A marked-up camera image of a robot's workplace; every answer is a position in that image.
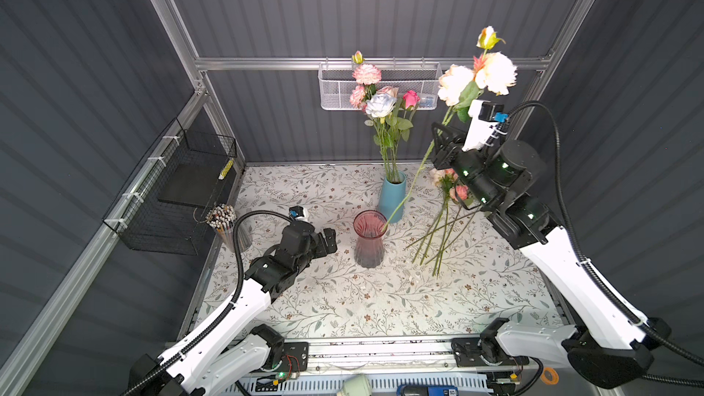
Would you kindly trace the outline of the pink ribbed glass vase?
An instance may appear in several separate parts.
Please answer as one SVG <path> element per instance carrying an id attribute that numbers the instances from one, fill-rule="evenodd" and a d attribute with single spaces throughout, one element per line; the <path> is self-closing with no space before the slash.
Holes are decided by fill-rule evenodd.
<path id="1" fill-rule="evenodd" d="M 383 262 L 386 250 L 384 247 L 384 227 L 386 217 L 378 211 L 367 210 L 359 213 L 353 222 L 357 234 L 354 249 L 354 259 L 365 269 L 374 269 Z"/>

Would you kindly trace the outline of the hot pink rose stem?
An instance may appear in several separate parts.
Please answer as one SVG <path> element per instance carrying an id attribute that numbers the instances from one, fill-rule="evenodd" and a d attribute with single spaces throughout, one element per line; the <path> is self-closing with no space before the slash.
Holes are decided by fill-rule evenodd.
<path id="1" fill-rule="evenodd" d="M 413 119 L 420 106 L 420 95 L 409 90 L 397 99 L 396 108 L 390 117 L 390 132 L 392 132 L 392 168 L 398 173 L 398 153 L 402 141 L 407 141 L 413 128 Z"/>

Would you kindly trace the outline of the white peony spray stem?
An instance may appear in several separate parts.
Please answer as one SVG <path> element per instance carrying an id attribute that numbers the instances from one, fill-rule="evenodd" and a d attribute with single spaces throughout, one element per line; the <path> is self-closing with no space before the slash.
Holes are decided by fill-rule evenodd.
<path id="1" fill-rule="evenodd" d="M 477 40 L 480 55 L 473 59 L 472 65 L 453 64 L 442 73 L 437 97 L 447 106 L 443 125 L 448 125 L 453 118 L 467 121 L 469 106 L 484 93 L 508 95 L 515 86 L 517 67 L 509 57 L 494 49 L 502 42 L 493 27 L 484 27 Z"/>

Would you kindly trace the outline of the teal ceramic vase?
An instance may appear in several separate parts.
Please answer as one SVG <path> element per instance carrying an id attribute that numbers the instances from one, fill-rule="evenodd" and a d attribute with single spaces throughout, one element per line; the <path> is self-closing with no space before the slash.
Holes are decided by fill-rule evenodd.
<path id="1" fill-rule="evenodd" d="M 385 179 L 381 187 L 381 194 L 379 195 L 377 211 L 387 219 L 389 224 L 394 224 L 403 217 L 403 199 L 406 196 L 406 176 L 403 172 L 400 172 L 399 176 L 400 181 L 397 183 Z"/>

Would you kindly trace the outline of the cream peach rose stem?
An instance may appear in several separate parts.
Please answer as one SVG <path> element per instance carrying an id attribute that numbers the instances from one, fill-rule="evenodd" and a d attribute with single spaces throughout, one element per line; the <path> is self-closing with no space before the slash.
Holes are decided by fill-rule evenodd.
<path id="1" fill-rule="evenodd" d="M 386 172 L 386 180 L 389 183 L 400 183 L 401 174 L 397 165 L 397 146 L 398 135 L 394 124 L 396 116 L 398 89 L 390 86 L 381 88 L 377 93 L 381 108 L 385 115 L 378 118 L 379 147 L 381 148 L 381 157 L 384 161 Z"/>

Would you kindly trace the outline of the white blue flower stem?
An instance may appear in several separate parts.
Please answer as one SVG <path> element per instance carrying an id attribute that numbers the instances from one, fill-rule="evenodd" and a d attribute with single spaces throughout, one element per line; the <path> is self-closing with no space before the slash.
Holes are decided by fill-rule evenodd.
<path id="1" fill-rule="evenodd" d="M 372 115 L 383 117 L 385 113 L 381 108 L 381 103 L 379 102 L 379 100 L 380 98 L 377 96 L 377 94 L 374 95 L 374 97 L 372 97 L 372 100 L 368 103 L 367 110 L 368 112 L 372 113 Z"/>

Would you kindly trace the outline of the pink peony spray stem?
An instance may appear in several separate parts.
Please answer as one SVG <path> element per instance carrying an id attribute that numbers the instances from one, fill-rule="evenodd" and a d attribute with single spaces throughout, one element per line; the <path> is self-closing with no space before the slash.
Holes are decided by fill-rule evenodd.
<path id="1" fill-rule="evenodd" d="M 384 118 L 372 115 L 367 110 L 369 102 L 377 93 L 377 84 L 381 81 L 381 70 L 373 64 L 367 64 L 361 51 L 356 51 L 352 55 L 351 60 L 353 66 L 352 74 L 356 87 L 350 95 L 349 102 L 355 109 L 358 109 L 368 117 L 366 125 L 375 128 L 376 133 L 373 140 L 379 146 L 385 176 L 390 179 L 392 177 L 392 165 L 388 155 L 389 147 L 386 143 Z"/>

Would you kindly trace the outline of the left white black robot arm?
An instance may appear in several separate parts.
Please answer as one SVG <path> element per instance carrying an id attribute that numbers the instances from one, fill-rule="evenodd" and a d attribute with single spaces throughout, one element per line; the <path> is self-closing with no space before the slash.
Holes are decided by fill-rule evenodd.
<path id="1" fill-rule="evenodd" d="M 181 341 L 158 357 L 145 355 L 130 370 L 125 395 L 216 395 L 244 375 L 272 366 L 283 337 L 258 326 L 234 348 L 230 343 L 266 310 L 311 261 L 337 252 L 337 233 L 317 232 L 305 221 L 291 220 L 272 253 L 255 258 L 248 269 L 238 261 L 234 293 Z"/>

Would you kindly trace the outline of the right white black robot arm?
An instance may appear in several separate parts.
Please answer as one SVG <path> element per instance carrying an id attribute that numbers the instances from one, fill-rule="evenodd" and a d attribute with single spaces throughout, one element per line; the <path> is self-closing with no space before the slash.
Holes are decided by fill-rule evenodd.
<path id="1" fill-rule="evenodd" d="M 508 140 L 494 154 L 483 142 L 464 150 L 461 131 L 440 123 L 433 126 L 433 141 L 434 166 L 456 172 L 492 227 L 535 264 L 577 314 L 577 322 L 559 328 L 498 317 L 480 335 L 483 359 L 500 364 L 510 357 L 532 357 L 570 366 L 603 389 L 645 377 L 661 344 L 643 329 L 669 327 L 640 311 L 629 320 L 622 311 L 627 305 L 623 297 L 599 271 L 588 273 L 590 262 L 575 253 L 567 226 L 528 192 L 546 170 L 535 149 Z"/>

